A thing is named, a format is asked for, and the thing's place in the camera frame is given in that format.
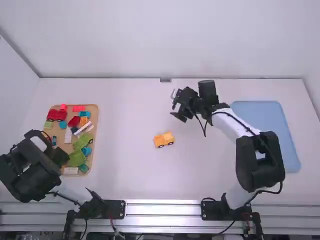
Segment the green toy block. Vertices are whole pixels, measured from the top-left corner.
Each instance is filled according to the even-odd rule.
[[[86,147],[89,144],[92,144],[94,142],[94,135],[91,133],[84,133],[81,135],[81,137],[73,143],[73,149],[74,150],[80,150],[84,147]]]
[[[81,150],[70,153],[69,158],[70,159],[67,162],[68,167],[79,167],[86,162],[86,157]]]
[[[89,167],[87,165],[85,165],[85,164],[82,164],[81,166],[79,166],[79,169],[84,174],[89,171]]]
[[[46,121],[44,123],[44,129],[52,129],[53,124],[54,124],[53,121]]]

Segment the metal frame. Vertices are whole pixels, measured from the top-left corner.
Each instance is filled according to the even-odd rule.
[[[125,233],[214,234],[229,221],[202,221],[198,200],[126,200],[125,218],[115,220]],[[0,202],[0,231],[62,231],[68,207],[58,202]],[[320,205],[254,204],[265,234],[319,235]],[[236,222],[229,234],[241,234]],[[76,219],[74,231],[83,231],[85,221]],[[107,219],[91,219],[87,232],[112,232]]]

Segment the black clamp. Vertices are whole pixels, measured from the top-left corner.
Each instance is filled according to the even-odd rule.
[[[213,198],[204,198],[201,201],[201,218],[203,221],[245,221],[243,234],[247,239],[261,239],[264,235],[261,218],[258,212],[252,212],[251,205],[245,205],[237,209],[231,209],[226,200],[226,194],[221,197],[221,201]],[[255,225],[255,234],[250,232],[249,221]]]

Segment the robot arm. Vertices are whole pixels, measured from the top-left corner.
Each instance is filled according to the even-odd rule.
[[[246,204],[263,188],[273,187],[285,179],[285,168],[279,140],[272,131],[262,132],[238,117],[226,103],[219,103],[213,80],[198,83],[199,95],[189,87],[178,89],[173,98],[172,109],[180,104],[173,116],[183,121],[200,114],[207,124],[220,129],[236,145],[235,172],[238,182],[225,195],[230,209]],[[257,159],[256,152],[265,154]]]

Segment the pink toy block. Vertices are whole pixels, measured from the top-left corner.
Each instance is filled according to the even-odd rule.
[[[67,111],[67,109],[68,109],[67,104],[61,104],[60,110],[65,110],[65,111]]]
[[[73,106],[72,112],[81,112],[81,111],[84,111],[85,109],[86,109],[85,106],[77,105],[77,106]]]

